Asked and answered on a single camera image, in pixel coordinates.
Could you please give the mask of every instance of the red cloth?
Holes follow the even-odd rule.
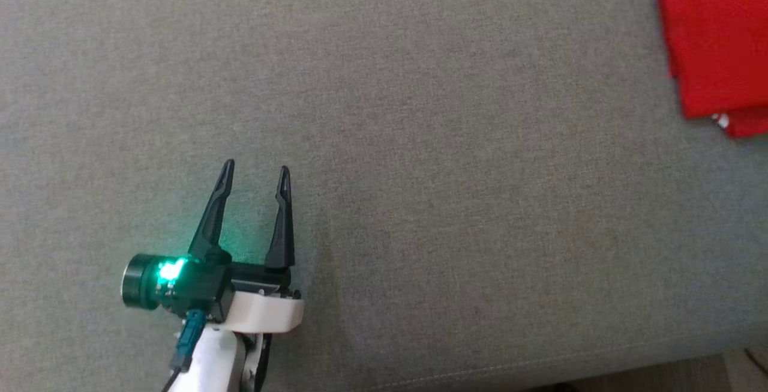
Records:
[[[768,131],[768,0],[659,2],[683,114],[727,113],[734,137]]]

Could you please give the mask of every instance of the gray fabric surface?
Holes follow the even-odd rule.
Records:
[[[159,390],[122,306],[224,159],[305,323],[267,391],[510,390],[768,332],[768,143],[680,117],[655,0],[0,0],[0,390]]]

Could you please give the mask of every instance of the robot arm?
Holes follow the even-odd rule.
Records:
[[[225,162],[186,256],[136,255],[123,274],[125,305],[162,305],[185,321],[164,392],[258,392],[272,334],[294,329],[304,317],[301,294],[290,290],[295,261],[288,168],[280,172],[280,208],[263,265],[233,262],[219,246],[233,170],[234,161]]]

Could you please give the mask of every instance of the black cable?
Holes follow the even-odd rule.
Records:
[[[752,354],[751,351],[749,351],[748,348],[744,349],[744,354],[746,354],[747,357],[749,357],[749,360],[752,360],[752,363],[755,364],[755,366],[760,370],[763,371],[763,373],[768,376],[768,368],[766,368],[765,365],[763,365],[762,362],[757,360],[754,354]]]
[[[171,370],[181,370],[186,373],[192,365],[192,354],[197,341],[203,335],[203,329],[208,322],[203,310],[189,310],[184,326],[181,328],[179,339],[176,341],[176,352],[170,359]]]
[[[170,390],[170,387],[173,386],[173,382],[176,381],[176,378],[179,376],[179,373],[181,373],[181,370],[179,369],[173,370],[172,375],[170,375],[170,378],[165,383],[165,386],[163,386],[162,392],[168,392],[168,390]]]

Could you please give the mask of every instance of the blue connector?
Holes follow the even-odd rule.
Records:
[[[181,329],[179,340],[176,341],[176,354],[170,360],[170,369],[186,373],[192,365],[192,353],[203,334],[205,324],[208,323],[203,310],[190,310],[187,313],[187,321]]]

